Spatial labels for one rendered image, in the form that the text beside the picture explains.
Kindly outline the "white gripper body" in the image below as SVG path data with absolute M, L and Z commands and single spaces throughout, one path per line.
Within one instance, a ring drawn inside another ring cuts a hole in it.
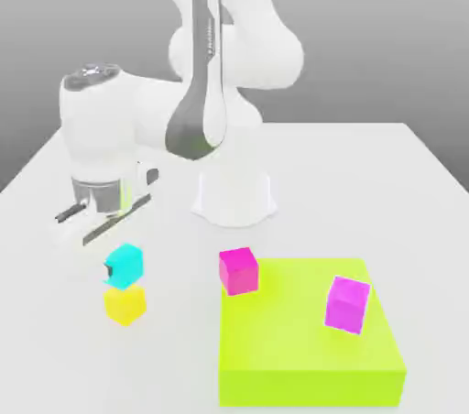
M 109 231 L 149 203 L 152 195 L 139 197 L 126 212 L 111 215 L 97 212 L 93 200 L 74 203 L 67 210 L 56 215 L 51 223 L 51 237 L 59 245 L 78 244 L 86 246 Z

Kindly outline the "small cyan cube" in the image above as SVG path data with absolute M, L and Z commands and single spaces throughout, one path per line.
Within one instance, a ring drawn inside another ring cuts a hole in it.
M 113 267 L 112 284 L 116 289 L 127 289 L 144 273 L 143 251 L 130 244 L 117 247 L 104 261 Z

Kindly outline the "small magenta cube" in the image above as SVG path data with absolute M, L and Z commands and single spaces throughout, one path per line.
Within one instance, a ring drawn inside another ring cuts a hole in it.
M 259 286 L 259 264 L 249 247 L 219 253 L 219 276 L 228 296 L 254 292 Z

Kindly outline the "large lime box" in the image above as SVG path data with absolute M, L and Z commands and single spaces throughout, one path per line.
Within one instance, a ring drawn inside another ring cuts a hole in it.
M 325 325 L 336 277 L 360 258 L 262 258 L 259 289 L 221 297 L 222 407 L 395 407 L 407 368 L 375 291 L 358 334 Z

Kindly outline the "small yellow cube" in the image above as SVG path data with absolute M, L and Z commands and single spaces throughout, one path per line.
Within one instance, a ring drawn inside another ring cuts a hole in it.
M 106 315 L 123 326 L 128 326 L 147 310 L 145 289 L 132 285 L 121 290 L 109 288 L 104 293 Z

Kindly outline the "small purple cube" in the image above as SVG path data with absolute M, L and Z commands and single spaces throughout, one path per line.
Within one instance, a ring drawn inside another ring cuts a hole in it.
M 370 292 L 369 283 L 335 276 L 326 301 L 324 325 L 360 335 Z

